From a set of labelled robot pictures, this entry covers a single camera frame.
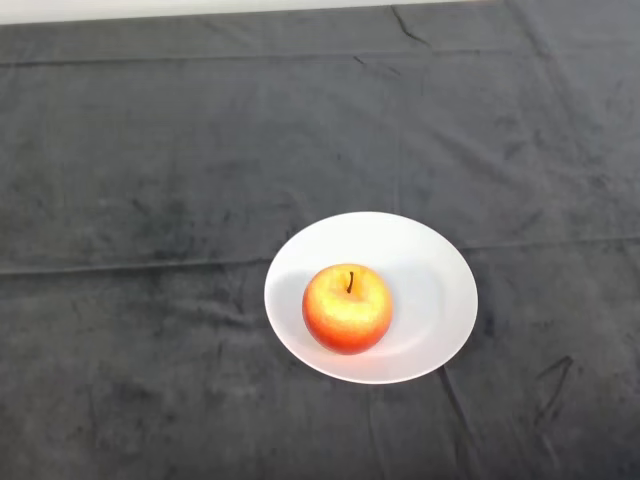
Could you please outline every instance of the plate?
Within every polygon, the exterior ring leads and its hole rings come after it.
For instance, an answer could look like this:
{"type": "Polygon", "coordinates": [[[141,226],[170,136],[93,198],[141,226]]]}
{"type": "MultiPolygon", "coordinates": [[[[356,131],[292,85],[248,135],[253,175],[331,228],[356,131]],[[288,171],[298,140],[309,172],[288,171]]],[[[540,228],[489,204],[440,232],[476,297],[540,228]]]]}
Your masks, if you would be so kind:
{"type": "Polygon", "coordinates": [[[473,330],[478,293],[471,269],[442,235],[398,215],[356,212],[320,220],[292,237],[273,259],[264,287],[271,326],[301,361],[335,378],[384,384],[444,365],[473,330]],[[357,263],[391,290],[393,319],[369,350],[340,355],[320,345],[302,318],[302,297],[325,267],[357,263]]]}

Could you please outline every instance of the apple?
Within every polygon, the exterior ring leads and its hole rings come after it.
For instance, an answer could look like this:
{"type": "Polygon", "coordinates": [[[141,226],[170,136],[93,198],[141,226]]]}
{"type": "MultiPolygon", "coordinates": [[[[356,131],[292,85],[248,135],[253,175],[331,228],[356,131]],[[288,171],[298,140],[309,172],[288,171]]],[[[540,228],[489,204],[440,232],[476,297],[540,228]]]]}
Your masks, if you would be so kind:
{"type": "Polygon", "coordinates": [[[360,353],[384,336],[393,299],[384,280],[362,265],[340,264],[317,273],[302,299],[304,321],[318,342],[343,354],[360,353]]]}

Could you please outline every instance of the yellow apple skin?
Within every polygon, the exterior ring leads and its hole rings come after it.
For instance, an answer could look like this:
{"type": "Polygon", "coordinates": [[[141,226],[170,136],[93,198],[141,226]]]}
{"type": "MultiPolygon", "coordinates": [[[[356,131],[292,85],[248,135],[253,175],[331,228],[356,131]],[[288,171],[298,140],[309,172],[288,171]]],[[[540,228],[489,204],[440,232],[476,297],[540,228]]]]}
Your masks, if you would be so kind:
{"type": "Polygon", "coordinates": [[[393,299],[384,280],[370,268],[334,265],[309,282],[302,315],[309,332],[326,348],[355,354],[371,348],[387,332],[393,299]]]}

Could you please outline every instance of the apple stem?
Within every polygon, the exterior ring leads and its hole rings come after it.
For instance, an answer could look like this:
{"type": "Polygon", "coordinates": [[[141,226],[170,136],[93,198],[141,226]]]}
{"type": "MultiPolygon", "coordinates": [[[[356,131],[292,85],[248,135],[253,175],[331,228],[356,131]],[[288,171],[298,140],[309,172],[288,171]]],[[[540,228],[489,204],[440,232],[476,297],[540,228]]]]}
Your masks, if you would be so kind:
{"type": "Polygon", "coordinates": [[[347,293],[351,293],[351,287],[353,287],[353,272],[349,272],[351,275],[351,281],[349,282],[349,286],[347,287],[347,293]]]}

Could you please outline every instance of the plate rim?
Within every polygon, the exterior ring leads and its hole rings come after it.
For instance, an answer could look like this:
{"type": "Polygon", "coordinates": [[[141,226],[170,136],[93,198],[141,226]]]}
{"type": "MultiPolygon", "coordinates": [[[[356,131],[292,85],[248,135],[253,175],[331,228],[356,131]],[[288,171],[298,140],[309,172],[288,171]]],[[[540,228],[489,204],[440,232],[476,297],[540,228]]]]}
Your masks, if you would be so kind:
{"type": "Polygon", "coordinates": [[[278,250],[276,255],[271,260],[271,263],[269,265],[269,269],[267,270],[267,275],[265,277],[263,301],[264,301],[265,311],[267,313],[267,319],[269,320],[269,324],[271,325],[272,330],[276,334],[276,337],[278,337],[278,340],[280,340],[280,343],[282,343],[282,345],[284,345],[284,347],[294,357],[296,357],[298,360],[300,360],[302,363],[304,363],[308,367],[312,368],[313,370],[316,370],[317,372],[320,372],[320,373],[322,373],[324,375],[327,375],[328,377],[336,378],[338,380],[342,380],[342,381],[345,381],[345,382],[357,383],[357,384],[360,384],[360,385],[392,385],[394,383],[402,383],[402,382],[407,382],[409,380],[414,380],[416,378],[422,377],[424,375],[427,375],[427,374],[429,374],[431,372],[436,371],[437,369],[439,369],[440,367],[442,367],[443,365],[448,363],[453,357],[455,357],[458,354],[458,352],[460,352],[460,350],[462,350],[462,348],[466,345],[467,341],[469,340],[469,337],[471,336],[471,333],[473,333],[473,329],[475,328],[475,324],[476,324],[476,321],[478,319],[478,284],[477,284],[476,278],[475,278],[475,276],[473,274],[473,270],[471,270],[471,267],[469,266],[469,263],[464,258],[464,256],[460,252],[460,250],[458,250],[456,248],[456,246],[453,245],[453,243],[451,243],[444,235],[442,235],[438,231],[434,230],[433,228],[429,227],[428,225],[425,225],[422,222],[414,220],[413,218],[405,217],[404,215],[398,215],[396,213],[381,212],[381,211],[375,211],[375,210],[362,210],[362,211],[355,211],[355,212],[344,212],[344,213],[339,213],[339,214],[336,214],[336,215],[331,215],[329,217],[321,218],[320,220],[317,220],[317,221],[315,221],[313,223],[310,223],[307,226],[305,226],[304,228],[302,228],[301,230],[299,230],[298,232],[296,232],[295,235],[293,235],[291,238],[289,238],[280,247],[280,249],[278,250]],[[455,250],[455,252],[460,256],[460,258],[464,262],[464,265],[465,265],[467,271],[469,272],[469,275],[470,275],[471,281],[473,282],[473,287],[474,287],[473,288],[473,298],[472,298],[472,300],[473,300],[473,310],[474,310],[473,321],[470,323],[469,331],[464,335],[464,339],[461,340],[460,345],[456,345],[455,348],[452,349],[452,353],[446,359],[439,360],[437,362],[439,364],[437,366],[435,366],[435,367],[428,366],[428,367],[424,368],[423,370],[419,370],[416,373],[413,373],[413,374],[410,374],[410,375],[407,375],[407,376],[398,377],[397,379],[393,379],[393,380],[361,380],[361,379],[357,379],[357,378],[348,377],[348,376],[336,374],[336,373],[333,373],[333,372],[329,372],[326,369],[324,369],[322,367],[319,367],[319,366],[316,366],[313,363],[305,360],[301,355],[298,355],[298,353],[296,353],[295,350],[292,349],[287,344],[287,342],[283,339],[283,335],[281,335],[279,330],[278,330],[279,327],[277,327],[274,324],[273,320],[271,320],[271,316],[269,315],[268,302],[267,302],[267,283],[268,283],[268,280],[269,280],[269,275],[271,274],[271,269],[273,268],[273,264],[275,263],[276,259],[278,258],[278,256],[280,255],[280,253],[282,252],[284,247],[289,242],[291,242],[295,237],[300,235],[302,232],[304,232],[305,230],[307,230],[308,228],[310,228],[310,227],[312,227],[314,225],[317,225],[318,223],[321,223],[321,222],[324,222],[324,221],[327,221],[327,220],[331,220],[331,219],[334,219],[334,218],[337,218],[337,217],[344,217],[344,216],[349,216],[349,215],[362,215],[362,214],[374,214],[374,215],[383,215],[383,216],[387,216],[387,217],[398,217],[398,218],[401,218],[403,220],[407,220],[407,221],[412,222],[412,223],[417,223],[418,225],[420,225],[423,228],[427,228],[432,233],[434,233],[438,237],[440,237],[445,243],[449,244],[449,246],[455,250]]]}

